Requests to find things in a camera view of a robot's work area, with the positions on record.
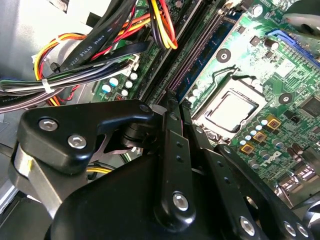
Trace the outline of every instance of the cable tie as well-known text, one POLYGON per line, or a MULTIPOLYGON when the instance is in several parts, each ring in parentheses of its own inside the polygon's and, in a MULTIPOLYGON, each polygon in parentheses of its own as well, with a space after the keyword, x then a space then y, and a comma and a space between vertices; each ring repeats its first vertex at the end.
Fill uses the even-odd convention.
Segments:
POLYGON ((52 94, 55 91, 50 87, 50 85, 48 83, 48 79, 46 79, 46 78, 42 79, 42 85, 43 85, 44 90, 47 94, 52 94))

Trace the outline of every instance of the mounting hole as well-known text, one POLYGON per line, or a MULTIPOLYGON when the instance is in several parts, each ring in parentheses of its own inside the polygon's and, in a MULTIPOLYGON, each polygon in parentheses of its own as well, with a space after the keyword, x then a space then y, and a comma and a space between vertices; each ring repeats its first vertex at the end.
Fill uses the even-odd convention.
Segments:
POLYGON ((227 184, 231 184, 229 178, 227 178, 226 176, 224 177, 224 181, 225 181, 227 184))
POLYGON ((176 142, 176 145, 179 147, 179 148, 182 148, 184 145, 182 143, 180 143, 179 141, 176 142))
POLYGON ((179 120, 179 118, 177 117, 177 115, 174 112, 170 112, 170 118, 172 118, 175 121, 179 120))
POLYGON ((184 160, 182 159, 182 157, 180 157, 179 155, 176 156, 176 160, 180 163, 183 163, 184 160))

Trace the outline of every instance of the white wire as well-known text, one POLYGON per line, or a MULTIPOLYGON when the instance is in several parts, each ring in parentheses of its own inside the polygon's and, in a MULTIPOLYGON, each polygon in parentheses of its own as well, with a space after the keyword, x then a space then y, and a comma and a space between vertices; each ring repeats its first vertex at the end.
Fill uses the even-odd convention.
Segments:
MULTIPOLYGON (((59 82, 55 82, 55 83, 51 83, 51 84, 49 83, 49 86, 50 87, 55 87, 55 86, 59 86, 59 85, 62 85, 62 84, 67 84, 67 83, 70 83, 70 82, 73 82, 73 81, 79 81, 80 79, 87 78, 87 77, 90 77, 92 75, 95 75, 95 74, 98 74, 98 73, 102 72, 103 70, 105 70, 108 67, 110 67, 113 63, 114 63, 114 61, 110 61, 109 63, 107 63, 106 65, 104 65, 103 67, 101 67, 101 68, 99 68, 97 70, 85 73, 85 74, 83 74, 81 76, 76 76, 76 77, 72 77, 70 79, 61 80, 59 82)), ((12 92, 22 92, 22 91, 29 91, 29 90, 32 91, 32 90, 38 90, 38 89, 44 89, 44 88, 45 87, 43 85, 27 86, 27 87, 18 87, 18 88, 6 89, 5 92, 12 93, 12 92)))

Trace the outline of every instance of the black plastic arm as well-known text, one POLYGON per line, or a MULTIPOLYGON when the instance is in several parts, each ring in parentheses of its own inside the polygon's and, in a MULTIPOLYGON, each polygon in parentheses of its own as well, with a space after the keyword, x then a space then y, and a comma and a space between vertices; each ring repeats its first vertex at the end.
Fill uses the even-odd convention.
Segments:
POLYGON ((152 117, 153 111, 138 100, 37 108, 21 117, 17 140, 28 155, 62 173, 75 174, 86 169, 98 135, 113 133, 128 123, 145 123, 152 117), (54 120, 57 129, 41 129, 39 122, 43 119, 54 120), (68 138, 72 135, 82 136, 86 146, 71 147, 68 138))

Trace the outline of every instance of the green circuit board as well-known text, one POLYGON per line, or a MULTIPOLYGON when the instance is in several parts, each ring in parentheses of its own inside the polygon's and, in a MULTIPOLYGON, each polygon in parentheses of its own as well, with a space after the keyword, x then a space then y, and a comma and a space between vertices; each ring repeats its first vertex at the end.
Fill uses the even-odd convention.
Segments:
MULTIPOLYGON (((185 0, 183 1, 183 6, 177 5, 176 0, 168 0, 166 1, 167 7, 170 12, 170 16, 172 21, 175 23, 179 16, 180 12, 183 10, 183 7, 187 4, 191 3, 192 0, 185 0)), ((142 8, 148 8, 147 0, 139 0, 139 2, 136 4, 136 7, 142 7, 142 8)), ((144 9, 137 10, 135 12, 134 17, 138 18, 145 14, 146 11, 144 9)), ((130 44, 130 42, 126 41, 120 41, 118 47, 122 47, 124 44, 130 44)), ((96 86, 94 91, 94 97, 93 102, 109 102, 109 101, 117 101, 117 100, 126 100, 126 99, 132 99, 133 95, 136 93, 141 81, 144 79, 145 75, 147 74, 148 70, 150 69, 151 65, 153 64, 156 57, 159 56, 161 50, 159 47, 157 47, 156 44, 152 44, 151 47, 146 51, 140 54, 139 56, 139 78, 136 81, 133 81, 133 86, 131 89, 128 89, 128 96, 122 96, 121 90, 126 89, 125 88, 125 82, 129 79, 127 76, 121 74, 118 75, 116 78, 118 80, 118 86, 112 87, 111 92, 105 93, 102 90, 102 86, 108 82, 108 80, 103 80, 99 82, 99 84, 96 86)))
MULTIPOLYGON (((319 69, 280 39, 272 38, 279 43, 276 50, 270 50, 263 44, 266 33, 271 30, 294 31, 282 18, 284 10, 292 3, 293 1, 284 0, 254 1, 253 6, 261 5, 263 13, 259 17, 253 17, 250 12, 242 15, 234 31, 220 48, 230 50, 230 60, 220 63, 213 56, 197 78, 194 88, 197 88, 200 94, 193 102, 191 110, 193 114, 196 113, 213 91, 219 88, 219 83, 226 76, 222 74, 213 81, 213 73, 236 66, 239 69, 236 75, 256 76, 263 85, 267 105, 252 120, 252 123, 260 116, 273 116, 280 122, 280 126, 276 130, 264 127, 260 131, 266 135, 262 143, 255 140, 247 141, 247 144, 253 147, 250 154, 240 150, 242 146, 238 139, 252 125, 251 123, 248 123, 232 139, 231 145, 238 150, 239 155, 246 162, 256 160, 260 167, 255 171, 262 179, 271 182, 276 182, 297 165, 297 162, 286 152, 293 143, 298 143, 302 148, 312 146, 320 151, 320 101, 316 98, 320 95, 319 69), (258 44, 251 43, 255 37, 258 37, 258 44), (290 103, 279 102, 280 96, 284 93, 292 95, 290 103), (314 110, 314 113, 309 114, 304 111, 308 107, 314 110), (288 110, 299 119, 298 122, 293 122, 285 115, 288 110), (275 139, 283 142, 282 148, 275 147, 273 144, 275 139), (260 155, 262 150, 266 150, 271 156, 269 162, 265 162, 260 155)), ((319 53, 319 42, 313 41, 313 45, 308 47, 311 53, 319 53)))

